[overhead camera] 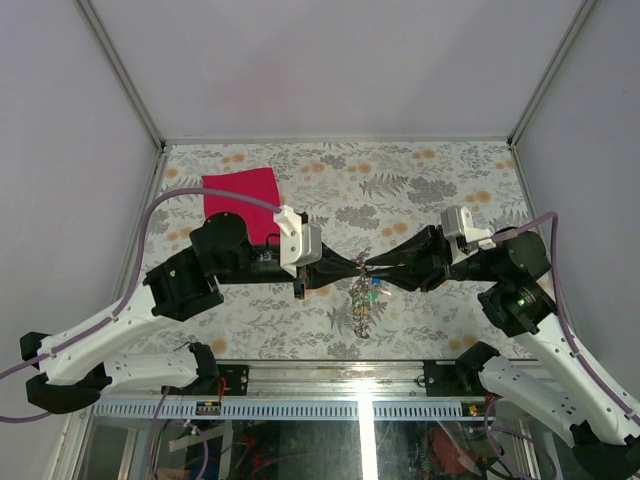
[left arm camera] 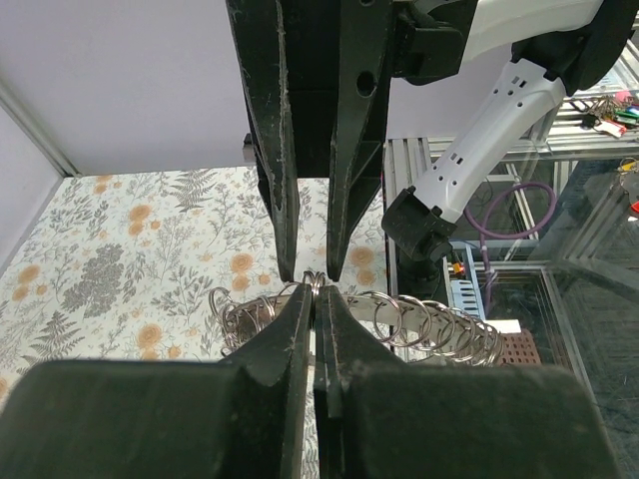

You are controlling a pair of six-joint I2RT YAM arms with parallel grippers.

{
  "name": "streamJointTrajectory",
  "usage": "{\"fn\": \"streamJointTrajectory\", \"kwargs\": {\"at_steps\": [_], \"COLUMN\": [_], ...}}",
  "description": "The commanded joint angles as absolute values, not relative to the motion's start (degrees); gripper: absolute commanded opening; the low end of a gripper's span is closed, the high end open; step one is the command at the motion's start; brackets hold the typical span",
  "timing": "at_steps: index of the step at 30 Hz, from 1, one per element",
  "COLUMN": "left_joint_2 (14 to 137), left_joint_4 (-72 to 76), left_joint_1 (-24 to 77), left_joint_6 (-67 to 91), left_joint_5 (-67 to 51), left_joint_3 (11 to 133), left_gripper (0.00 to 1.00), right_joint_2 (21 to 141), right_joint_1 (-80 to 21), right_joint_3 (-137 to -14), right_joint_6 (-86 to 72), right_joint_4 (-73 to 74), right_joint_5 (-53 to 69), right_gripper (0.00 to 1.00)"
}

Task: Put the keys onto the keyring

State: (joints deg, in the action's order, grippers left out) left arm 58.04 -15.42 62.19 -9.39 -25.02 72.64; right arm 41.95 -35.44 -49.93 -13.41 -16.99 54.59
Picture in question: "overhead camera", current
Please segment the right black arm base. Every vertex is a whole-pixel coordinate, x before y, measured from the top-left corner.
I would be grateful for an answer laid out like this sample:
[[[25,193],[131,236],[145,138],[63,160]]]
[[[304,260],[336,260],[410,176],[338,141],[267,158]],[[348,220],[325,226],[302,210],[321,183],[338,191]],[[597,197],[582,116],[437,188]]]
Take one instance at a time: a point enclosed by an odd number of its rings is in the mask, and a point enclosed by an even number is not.
[[[476,342],[454,360],[423,360],[424,388],[428,397],[468,397],[487,394],[479,373],[499,351]]]

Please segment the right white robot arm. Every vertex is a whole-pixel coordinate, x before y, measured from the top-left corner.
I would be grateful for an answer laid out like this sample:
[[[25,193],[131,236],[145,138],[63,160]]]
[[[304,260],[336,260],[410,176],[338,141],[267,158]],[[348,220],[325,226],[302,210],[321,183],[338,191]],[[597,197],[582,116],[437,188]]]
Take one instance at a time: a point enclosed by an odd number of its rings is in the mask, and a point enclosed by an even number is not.
[[[490,283],[478,296],[486,318],[559,387],[519,370],[485,343],[458,358],[458,387],[472,395],[484,389],[517,405],[560,437],[594,479],[638,473],[639,402],[598,364],[539,285],[552,265],[538,234],[428,226],[366,264],[374,277],[406,291],[428,292],[447,280]]]

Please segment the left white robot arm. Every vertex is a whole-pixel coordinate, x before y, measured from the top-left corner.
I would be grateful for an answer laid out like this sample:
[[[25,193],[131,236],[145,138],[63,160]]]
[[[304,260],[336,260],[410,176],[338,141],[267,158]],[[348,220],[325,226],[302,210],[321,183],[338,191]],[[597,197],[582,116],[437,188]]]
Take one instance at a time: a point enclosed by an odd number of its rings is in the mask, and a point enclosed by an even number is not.
[[[66,414],[110,393],[222,394],[224,380],[206,344],[155,355],[123,350],[221,305],[223,285],[289,283],[301,299],[308,289],[358,275],[355,262],[324,245],[306,216],[282,211],[275,218],[277,243],[254,245],[241,216],[214,214],[191,232],[189,247],[148,271],[114,305],[63,333],[24,335],[21,355],[38,369],[26,383],[28,402]]]

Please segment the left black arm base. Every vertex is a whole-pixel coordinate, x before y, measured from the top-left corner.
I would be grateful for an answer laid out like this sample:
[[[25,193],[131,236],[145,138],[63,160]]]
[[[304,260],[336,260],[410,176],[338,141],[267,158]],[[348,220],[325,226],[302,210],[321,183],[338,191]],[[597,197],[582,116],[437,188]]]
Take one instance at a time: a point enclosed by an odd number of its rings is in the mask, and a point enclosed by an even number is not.
[[[201,395],[220,397],[244,397],[248,393],[250,368],[242,364],[223,364],[212,380],[207,380]]]

